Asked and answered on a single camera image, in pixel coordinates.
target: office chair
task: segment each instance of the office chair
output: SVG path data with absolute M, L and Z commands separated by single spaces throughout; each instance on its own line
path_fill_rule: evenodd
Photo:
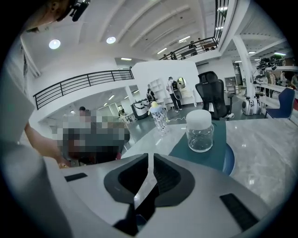
M 295 91 L 290 88 L 285 88 L 278 96 L 279 108 L 266 109 L 265 118 L 267 113 L 273 118 L 287 118 L 289 119 L 292 115 L 294 107 Z
M 233 94 L 229 94 L 230 105 L 224 102 L 224 82 L 218 79 L 214 72 L 207 72 L 205 75 L 200 74 L 205 82 L 196 84 L 196 90 L 203 100 L 203 109 L 211 113 L 214 120 L 220 118 L 230 119 L 232 116 L 232 98 Z

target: white pillar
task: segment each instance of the white pillar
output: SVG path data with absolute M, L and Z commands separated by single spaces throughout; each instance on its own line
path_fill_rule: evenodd
M 130 104 L 133 104 L 134 103 L 134 97 L 133 97 L 133 95 L 131 93 L 130 87 L 129 86 L 126 86 L 125 87 L 125 91 L 127 93 L 127 96 L 129 97 Z
M 247 96 L 253 98 L 253 71 L 251 60 L 248 56 L 247 49 L 240 35 L 234 35 L 233 41 L 240 55 L 242 66 L 245 74 Z

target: white lid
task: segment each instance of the white lid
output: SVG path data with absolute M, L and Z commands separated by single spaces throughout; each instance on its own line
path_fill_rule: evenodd
M 211 126 L 211 114 L 206 110 L 194 110 L 186 115 L 187 128 L 204 130 Z

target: teal mat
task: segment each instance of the teal mat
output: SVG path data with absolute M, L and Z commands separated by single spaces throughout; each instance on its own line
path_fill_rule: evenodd
M 212 121 L 212 124 L 214 126 L 214 134 L 213 146 L 210 150 L 203 153 L 192 151 L 188 147 L 185 133 L 169 155 L 223 171 L 226 150 L 225 121 Z

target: marble countertop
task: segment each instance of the marble countertop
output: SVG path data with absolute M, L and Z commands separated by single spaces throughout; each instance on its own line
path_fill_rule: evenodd
M 152 129 L 123 158 L 142 153 L 169 155 L 185 133 L 186 124 L 170 125 L 161 137 Z M 281 204 L 297 178 L 298 127 L 287 119 L 226 122 L 227 143 L 235 155 L 230 175 L 274 208 Z

